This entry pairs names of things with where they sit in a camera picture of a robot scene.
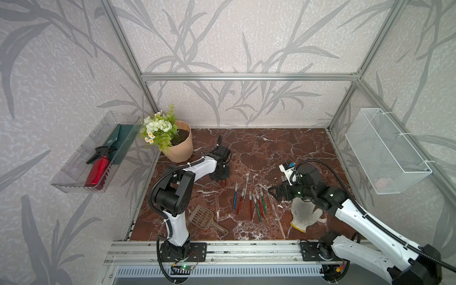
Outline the blue carving knife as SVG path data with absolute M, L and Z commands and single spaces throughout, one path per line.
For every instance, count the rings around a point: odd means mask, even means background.
M 233 207 L 232 207 L 232 210 L 233 210 L 233 211 L 236 209 L 236 201 L 237 201 L 238 187 L 239 187 L 239 183 L 237 182 L 237 183 L 235 184 L 235 192 L 234 192 L 234 196 L 233 196 Z

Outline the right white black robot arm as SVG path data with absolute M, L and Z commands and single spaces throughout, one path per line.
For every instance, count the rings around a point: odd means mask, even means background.
M 418 243 L 400 235 L 365 210 L 336 175 L 340 186 L 330 186 L 313 166 L 315 159 L 279 166 L 286 180 L 272 186 L 268 192 L 277 200 L 299 198 L 311 202 L 341 220 L 356 233 L 347 238 L 331 231 L 316 245 L 300 243 L 302 256 L 320 257 L 324 261 L 342 261 L 343 266 L 321 269 L 323 279 L 337 283 L 344 277 L 351 262 L 383 278 L 391 285 L 438 285 L 442 269 L 456 268 L 441 260 L 440 252 L 432 245 Z

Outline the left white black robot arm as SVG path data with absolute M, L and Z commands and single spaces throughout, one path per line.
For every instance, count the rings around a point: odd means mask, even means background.
M 196 161 L 169 166 L 154 184 L 148 196 L 148 205 L 164 218 L 167 226 L 166 243 L 172 249 L 185 249 L 190 243 L 185 212 L 194 182 L 208 175 L 214 181 L 225 183 L 230 177 L 230 159 L 230 149 L 219 142 L 212 151 Z

